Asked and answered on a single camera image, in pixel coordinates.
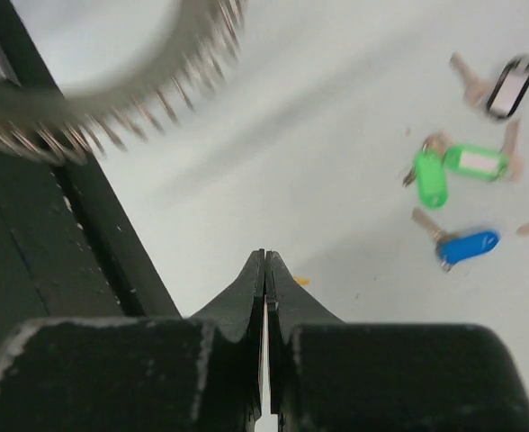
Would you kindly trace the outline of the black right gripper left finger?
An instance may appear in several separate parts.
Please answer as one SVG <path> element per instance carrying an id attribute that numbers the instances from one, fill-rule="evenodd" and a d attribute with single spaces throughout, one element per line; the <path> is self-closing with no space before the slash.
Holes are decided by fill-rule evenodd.
<path id="1" fill-rule="evenodd" d="M 0 431 L 251 431 L 265 253 L 187 319 L 35 319 L 0 354 Z"/>

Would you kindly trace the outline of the blue tag key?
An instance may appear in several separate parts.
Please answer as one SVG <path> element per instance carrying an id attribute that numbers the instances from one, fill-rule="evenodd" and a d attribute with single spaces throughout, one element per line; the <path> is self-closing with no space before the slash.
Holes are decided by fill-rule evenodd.
<path id="1" fill-rule="evenodd" d="M 500 234 L 493 229 L 469 234 L 449 233 L 420 208 L 413 209 L 411 218 L 434 241 L 436 258 L 445 272 L 449 272 L 462 261 L 487 254 L 500 241 Z"/>

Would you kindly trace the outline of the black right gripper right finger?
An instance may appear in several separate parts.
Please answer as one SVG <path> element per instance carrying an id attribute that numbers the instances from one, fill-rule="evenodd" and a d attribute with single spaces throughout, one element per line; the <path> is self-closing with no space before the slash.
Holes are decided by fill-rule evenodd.
<path id="1" fill-rule="evenodd" d="M 282 431 L 529 431 L 507 347 L 471 324 L 346 323 L 265 256 L 271 411 Z"/>

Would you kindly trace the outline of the green tag key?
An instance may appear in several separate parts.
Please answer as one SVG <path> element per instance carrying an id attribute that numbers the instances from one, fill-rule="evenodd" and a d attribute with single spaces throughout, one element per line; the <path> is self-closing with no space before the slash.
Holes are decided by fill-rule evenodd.
<path id="1" fill-rule="evenodd" d="M 447 141 L 447 137 L 442 132 L 429 135 L 413 158 L 412 167 L 402 181 L 404 187 L 413 183 L 417 185 L 418 199 L 429 209 L 443 207 L 448 199 L 448 185 L 444 172 Z"/>
<path id="2" fill-rule="evenodd" d="M 517 154 L 520 121 L 511 121 L 505 131 L 500 150 L 472 144 L 449 147 L 444 155 L 444 167 L 457 175 L 493 182 L 500 179 L 517 180 L 525 163 Z"/>

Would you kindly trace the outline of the black tag key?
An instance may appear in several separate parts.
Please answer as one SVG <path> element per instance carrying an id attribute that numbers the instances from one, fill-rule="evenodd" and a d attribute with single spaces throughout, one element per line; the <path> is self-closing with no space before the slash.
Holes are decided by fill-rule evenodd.
<path id="1" fill-rule="evenodd" d="M 507 121 L 515 113 L 529 88 L 529 54 L 510 59 L 496 80 L 481 78 L 458 53 L 450 66 L 464 86 L 463 100 L 495 121 Z"/>

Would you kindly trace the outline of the metal disc with keyrings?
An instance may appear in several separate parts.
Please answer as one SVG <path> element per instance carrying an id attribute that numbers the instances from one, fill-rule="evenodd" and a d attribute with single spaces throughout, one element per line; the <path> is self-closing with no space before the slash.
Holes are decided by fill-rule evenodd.
<path id="1" fill-rule="evenodd" d="M 139 114 L 161 131 L 150 100 L 158 100 L 176 122 L 170 93 L 188 108 L 193 94 L 213 95 L 225 79 L 225 64 L 238 57 L 246 11 L 245 1 L 178 2 L 174 20 L 166 20 L 159 40 L 150 44 L 150 55 L 127 76 L 95 90 L 62 94 L 0 81 L 0 152 L 55 166 L 68 161 L 83 165 L 88 156 L 104 151 L 94 127 L 116 148 L 125 147 L 112 128 L 115 122 L 146 140 L 131 115 Z"/>

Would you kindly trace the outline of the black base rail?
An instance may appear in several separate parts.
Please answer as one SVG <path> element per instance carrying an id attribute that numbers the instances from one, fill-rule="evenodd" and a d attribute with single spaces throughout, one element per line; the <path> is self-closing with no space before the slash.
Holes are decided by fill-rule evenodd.
<path id="1" fill-rule="evenodd" d="M 63 102 L 21 17 L 0 1 L 0 347 L 23 321 L 177 317 L 97 160 L 141 134 L 125 112 L 60 120 Z"/>

